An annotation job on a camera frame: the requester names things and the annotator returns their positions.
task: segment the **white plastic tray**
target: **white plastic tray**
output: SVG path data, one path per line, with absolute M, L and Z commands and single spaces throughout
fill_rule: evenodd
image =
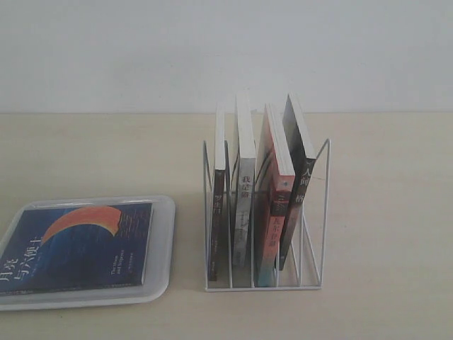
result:
M 33 202 L 20 209 L 0 241 L 0 256 L 13 234 L 22 212 L 29 209 L 115 205 L 121 203 L 152 203 L 151 236 L 146 259 L 144 284 L 138 287 L 79 290 L 71 292 L 9 295 L 0 297 L 0 310 L 40 310 L 52 308 L 122 305 L 150 302 L 161 296 L 170 278 L 173 231 L 176 207 L 167 196 L 89 198 Z

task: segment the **table surface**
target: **table surface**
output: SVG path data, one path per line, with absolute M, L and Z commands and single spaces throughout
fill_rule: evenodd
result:
M 323 289 L 205 293 L 213 115 L 0 115 L 1 235 L 34 200 L 164 194 L 177 207 L 158 300 L 3 312 L 0 339 L 452 339 L 453 115 L 306 119 L 316 147 L 333 140 Z

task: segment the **white metal book rack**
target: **white metal book rack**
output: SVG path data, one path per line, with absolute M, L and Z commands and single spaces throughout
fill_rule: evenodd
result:
M 207 193 L 212 189 L 210 164 L 207 153 L 206 141 L 203 142 L 203 190 L 205 194 L 205 290 L 207 292 L 238 292 L 238 291 L 260 291 L 260 290 L 319 290 L 323 284 L 323 270 L 326 250 L 326 230 L 327 230 L 327 210 L 328 210 L 328 189 L 330 176 L 330 160 L 331 160 L 331 140 L 327 139 L 316 157 L 315 168 L 319 165 L 318 160 L 326 153 L 326 172 L 325 178 L 322 178 L 323 193 L 323 216 L 320 218 L 318 226 L 314 229 L 309 228 L 305 204 L 302 206 L 299 222 L 294 231 L 291 247 L 287 255 L 285 267 L 282 271 L 274 267 L 273 285 L 269 287 L 256 287 L 256 265 L 255 265 L 255 249 L 254 249 L 254 225 L 253 210 L 255 191 L 252 195 L 252 208 L 249 226 L 248 238 L 248 253 L 246 266 L 237 268 L 232 266 L 231 262 L 231 202 L 233 194 L 231 192 L 230 169 L 229 169 L 229 154 L 228 143 L 225 142 L 226 154 L 226 190 L 224 192 L 224 227 L 220 231 L 219 247 L 218 247 L 218 273 L 217 280 L 208 280 L 208 260 L 210 247 L 210 224 L 209 218 L 209 202 L 207 202 Z M 310 237 L 310 230 L 317 232 L 319 236 L 316 242 Z M 318 259 L 316 260 L 316 252 L 314 248 L 319 250 Z M 280 257 L 280 249 L 277 251 L 277 259 Z

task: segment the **book cover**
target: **book cover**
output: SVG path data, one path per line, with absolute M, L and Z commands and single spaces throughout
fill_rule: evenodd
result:
M 219 233 L 223 223 L 223 201 L 225 184 L 225 117 L 221 106 L 217 106 L 215 144 L 214 144 L 214 178 L 210 197 L 210 252 L 208 262 L 208 279 L 217 279 Z
M 255 208 L 257 286 L 273 281 L 273 269 L 285 215 L 294 183 L 294 169 L 280 115 L 265 107 L 258 150 Z
M 23 211 L 0 258 L 0 295 L 141 285 L 151 203 Z
M 304 120 L 300 103 L 294 94 L 289 94 L 283 115 L 283 128 L 291 154 L 296 179 L 292 189 L 291 198 L 285 224 L 280 238 L 280 270 L 284 268 L 285 261 L 291 247 L 292 235 L 300 219 L 302 203 L 308 188 L 311 173 L 316 163 L 316 154 Z
M 245 92 L 236 95 L 234 124 L 234 165 L 231 187 L 234 195 L 232 214 L 233 265 L 243 267 L 246 260 L 248 228 L 255 178 L 256 151 L 248 97 Z

